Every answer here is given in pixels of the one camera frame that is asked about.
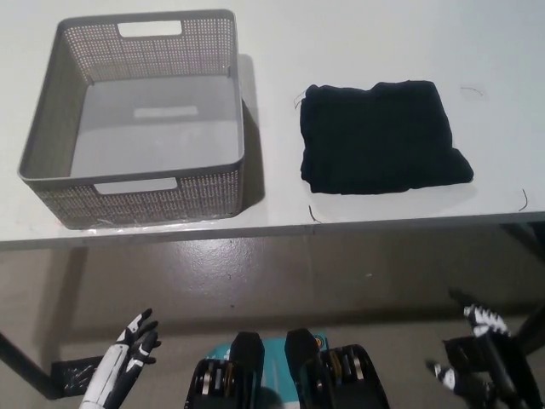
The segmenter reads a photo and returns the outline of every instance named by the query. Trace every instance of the basket handle hole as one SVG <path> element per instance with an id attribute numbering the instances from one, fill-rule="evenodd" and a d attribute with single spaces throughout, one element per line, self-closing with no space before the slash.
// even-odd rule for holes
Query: basket handle hole
<path id="1" fill-rule="evenodd" d="M 165 179 L 147 179 L 144 181 L 113 181 L 110 183 L 96 183 L 95 189 L 99 194 L 120 194 L 156 192 L 159 190 L 173 190 L 178 188 L 174 177 Z"/>
<path id="2" fill-rule="evenodd" d="M 118 30 L 121 37 L 179 36 L 181 34 L 181 22 L 173 20 L 119 23 Z"/>

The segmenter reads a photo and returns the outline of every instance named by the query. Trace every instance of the basket bottom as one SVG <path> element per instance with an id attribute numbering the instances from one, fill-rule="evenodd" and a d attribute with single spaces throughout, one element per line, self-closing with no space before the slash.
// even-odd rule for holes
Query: basket bottom
<path id="1" fill-rule="evenodd" d="M 234 81 L 220 76 L 144 78 L 90 86 L 71 176 L 235 163 L 242 155 L 236 98 Z"/>

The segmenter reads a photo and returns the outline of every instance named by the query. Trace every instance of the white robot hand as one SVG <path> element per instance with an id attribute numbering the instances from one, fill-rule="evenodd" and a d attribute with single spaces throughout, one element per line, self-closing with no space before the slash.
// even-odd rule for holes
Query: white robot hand
<path id="1" fill-rule="evenodd" d="M 80 409 L 118 409 L 133 387 L 145 364 L 154 364 L 150 357 L 161 345 L 155 328 L 157 321 L 143 325 L 152 315 L 149 308 L 123 330 L 102 358 L 83 397 Z"/>

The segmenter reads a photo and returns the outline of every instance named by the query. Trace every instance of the table leg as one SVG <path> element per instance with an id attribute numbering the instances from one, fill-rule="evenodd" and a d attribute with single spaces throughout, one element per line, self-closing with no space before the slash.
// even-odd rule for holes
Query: table leg
<path id="1" fill-rule="evenodd" d="M 0 332 L 0 360 L 46 399 L 53 400 L 84 395 L 102 357 L 54 362 L 49 375 Z"/>

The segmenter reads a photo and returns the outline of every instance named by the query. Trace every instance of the white table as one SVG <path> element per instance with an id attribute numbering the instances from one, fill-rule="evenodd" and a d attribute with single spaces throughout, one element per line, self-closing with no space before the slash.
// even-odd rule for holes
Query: white table
<path id="1" fill-rule="evenodd" d="M 542 0 L 23 0 L 1 7 L 2 249 L 545 220 Z M 261 132 L 264 198 L 214 222 L 64 228 L 16 173 L 57 23 L 78 15 L 213 8 L 237 17 L 244 99 Z M 310 84 L 368 89 L 406 79 L 436 83 L 473 183 L 380 196 L 311 194 L 300 178 L 294 99 Z M 519 211 L 522 189 L 528 205 Z"/>

